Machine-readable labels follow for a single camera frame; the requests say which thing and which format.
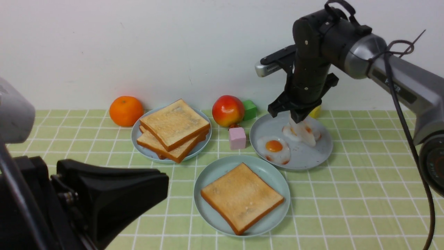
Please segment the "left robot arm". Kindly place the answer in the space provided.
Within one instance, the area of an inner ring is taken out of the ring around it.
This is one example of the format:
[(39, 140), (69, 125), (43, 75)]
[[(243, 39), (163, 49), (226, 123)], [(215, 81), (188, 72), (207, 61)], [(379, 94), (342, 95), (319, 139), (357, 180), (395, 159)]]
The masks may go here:
[(1, 249), (104, 250), (168, 196), (157, 169), (113, 169), (72, 159), (57, 172), (40, 156), (13, 157), (7, 144), (29, 137), (35, 108), (1, 79)]

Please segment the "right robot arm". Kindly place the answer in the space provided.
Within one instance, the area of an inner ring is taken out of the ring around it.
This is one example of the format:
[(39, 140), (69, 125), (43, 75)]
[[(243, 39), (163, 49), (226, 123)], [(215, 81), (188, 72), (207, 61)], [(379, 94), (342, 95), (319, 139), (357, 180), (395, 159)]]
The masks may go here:
[(278, 70), (287, 73), (284, 91), (268, 105), (276, 117), (290, 111), (295, 122), (305, 119), (322, 103), (323, 96), (339, 79), (329, 73), (335, 66), (354, 79), (371, 79), (391, 93), (395, 105), (404, 104), (416, 115), (414, 135), (407, 138), (421, 145), (420, 176), (436, 193), (443, 195), (443, 78), (401, 58), (391, 51), (372, 28), (359, 24), (355, 9), (338, 0), (350, 14), (330, 6), (297, 19), (293, 24), (294, 44), (263, 57), (256, 65), (259, 77)]

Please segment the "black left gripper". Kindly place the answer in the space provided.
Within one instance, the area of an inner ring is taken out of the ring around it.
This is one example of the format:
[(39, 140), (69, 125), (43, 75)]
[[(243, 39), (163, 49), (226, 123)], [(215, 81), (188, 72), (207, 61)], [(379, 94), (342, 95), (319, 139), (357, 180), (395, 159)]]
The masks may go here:
[(169, 177), (158, 169), (107, 168), (65, 159), (50, 176), (39, 156), (14, 161), (57, 250), (104, 250), (168, 196)]

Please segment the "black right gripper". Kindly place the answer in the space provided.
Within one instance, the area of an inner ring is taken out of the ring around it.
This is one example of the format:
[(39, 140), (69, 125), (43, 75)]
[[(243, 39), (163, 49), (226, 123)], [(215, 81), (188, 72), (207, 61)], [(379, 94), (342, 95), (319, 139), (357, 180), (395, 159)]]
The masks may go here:
[(322, 103), (323, 96), (339, 81), (329, 73), (331, 63), (322, 56), (309, 57), (297, 48), (293, 73), (288, 75), (283, 92), (268, 105), (268, 113), (275, 118), (290, 111), (291, 119), (300, 123)]

